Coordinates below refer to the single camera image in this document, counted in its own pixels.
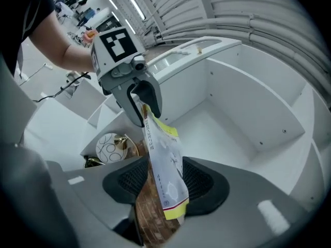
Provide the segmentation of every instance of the black sleeve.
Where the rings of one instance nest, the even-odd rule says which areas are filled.
[[[29,31],[24,34],[24,37],[28,37],[36,29],[36,27],[53,11],[55,10],[55,4],[53,0],[41,0],[38,8],[36,18]]]

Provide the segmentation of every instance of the orange object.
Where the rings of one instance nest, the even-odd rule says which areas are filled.
[[[97,30],[92,29],[92,30],[87,30],[84,35],[83,35],[83,41],[85,43],[92,43],[94,37],[99,34]]]

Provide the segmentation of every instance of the gray surface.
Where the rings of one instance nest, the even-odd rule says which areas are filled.
[[[162,59],[156,61],[152,65],[148,67],[148,70],[152,74],[157,74],[159,71],[162,71],[166,67],[172,65],[176,61],[184,58],[185,56],[189,55],[188,53],[176,53],[176,52],[171,52]]]
[[[274,238],[257,209],[270,199],[292,224],[304,209],[263,177],[242,169],[191,158],[222,173],[230,184],[227,200],[213,213],[187,218],[166,247],[257,247]]]
[[[119,161],[112,164],[97,166],[93,168],[67,172],[68,179],[82,176],[83,182],[73,184],[81,201],[83,201],[93,214],[103,222],[104,225],[113,229],[120,221],[126,219],[131,211],[131,205],[117,203],[110,197],[102,187],[103,179],[139,158]]]
[[[0,142],[19,143],[37,106],[20,89],[0,53]]]
[[[135,247],[111,231],[129,216],[130,205],[116,203],[102,188],[103,178],[133,160],[63,173],[49,162],[53,186],[59,202],[76,230],[81,247]],[[270,199],[290,224],[306,216],[293,199],[263,177],[242,169],[201,159],[193,160],[222,173],[230,184],[228,199],[213,213],[187,218],[166,247],[257,247],[274,239],[274,235],[257,209]],[[85,180],[69,185],[68,179]],[[284,235],[293,231],[291,227]]]
[[[109,167],[110,169],[115,170],[116,168],[122,167],[122,163],[128,164],[130,161],[118,162],[118,165],[109,164],[105,165],[105,167]],[[102,185],[99,183],[95,184],[97,187],[90,185],[88,190],[85,187],[81,187],[81,185],[88,187],[88,183],[91,182],[90,179],[92,178],[92,175],[88,175],[87,172],[85,172],[89,169],[70,172],[67,175],[62,171],[59,164],[55,162],[47,162],[47,164],[49,166],[55,193],[69,222],[75,229],[80,247],[137,247],[137,245],[113,232],[109,226],[114,225],[115,221],[118,221],[119,219],[129,215],[129,205],[123,205],[121,208],[119,208],[118,205],[122,204],[118,203],[115,203],[115,205],[107,206],[109,203],[114,201],[109,196],[109,200],[107,202],[102,202],[102,200],[100,200],[104,199],[104,195],[101,192],[103,190]],[[68,179],[79,176],[81,173],[83,174],[83,177],[86,178],[85,181],[81,182],[84,184],[79,185],[78,183],[75,187],[69,185]],[[100,197],[96,197],[96,192],[93,191],[100,192]],[[92,206],[89,206],[87,203],[83,202],[89,197],[94,198],[87,201],[87,203],[91,204]],[[99,213],[96,212],[96,209],[94,209],[94,204],[98,209],[102,205],[107,206],[102,208],[104,211],[103,216],[105,216],[105,220],[99,219]],[[114,219],[113,222],[109,222],[109,225],[105,223],[108,218]]]
[[[218,43],[221,43],[222,41],[221,40],[218,40],[218,39],[208,39],[208,40],[203,40],[203,41],[198,41],[198,42],[194,42],[190,45],[187,45],[185,46],[184,48],[182,48],[183,50],[193,50],[193,49],[196,49],[197,47],[199,48],[206,48],[206,47],[209,47],[209,46],[212,46],[212,45],[215,45],[215,44],[218,44]]]
[[[36,247],[45,246],[46,243],[51,247],[78,247],[73,227],[52,188],[45,161],[35,151],[22,146],[0,143],[0,151],[0,188],[5,210],[5,232],[20,232],[20,237],[25,237],[24,232],[32,231],[33,234],[24,238],[24,241],[33,241]],[[28,231],[24,230],[24,225],[28,226]],[[19,242],[19,238],[13,239],[11,245],[17,246],[15,244]]]

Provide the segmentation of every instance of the white shelf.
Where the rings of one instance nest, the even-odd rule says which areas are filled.
[[[184,156],[243,167],[256,149],[222,110],[208,100],[174,121],[184,148]]]
[[[208,98],[258,151],[271,150],[305,132],[292,108],[267,85],[221,61],[206,62]]]
[[[258,153],[244,169],[263,176],[290,194],[306,164],[310,143],[311,136],[304,133],[277,148]]]
[[[237,45],[210,58],[239,68],[275,91],[292,105],[306,85],[306,80],[281,60],[247,45]]]
[[[316,149],[322,168],[325,191],[327,192],[331,186],[331,144],[326,144],[319,149],[316,146]]]
[[[107,107],[105,104],[103,104],[100,108],[100,114],[99,114],[99,119],[98,119],[98,124],[97,124],[97,131],[98,132],[102,131],[110,121],[113,121],[115,119],[117,114],[118,113],[115,113],[109,107]]]
[[[309,211],[319,205],[325,197],[319,154],[314,143],[310,146],[305,167],[291,196]]]
[[[331,113],[315,90],[313,96],[315,111],[313,139],[317,147],[320,148],[331,143]]]
[[[172,76],[160,85],[162,114],[160,120],[171,124],[205,100],[207,76],[205,60]]]
[[[99,116],[100,116],[100,112],[101,112],[101,107],[102,107],[102,104],[93,112],[93,114],[87,120],[87,123],[89,123],[94,128],[97,128],[97,126],[98,126],[98,120],[99,120]]]
[[[58,162],[64,171],[81,169],[80,138],[86,119],[55,99],[46,100],[35,112],[24,131],[24,146],[38,152],[45,161]]]
[[[292,110],[306,132],[312,137],[314,127],[314,99],[313,90],[307,83],[292,105]]]

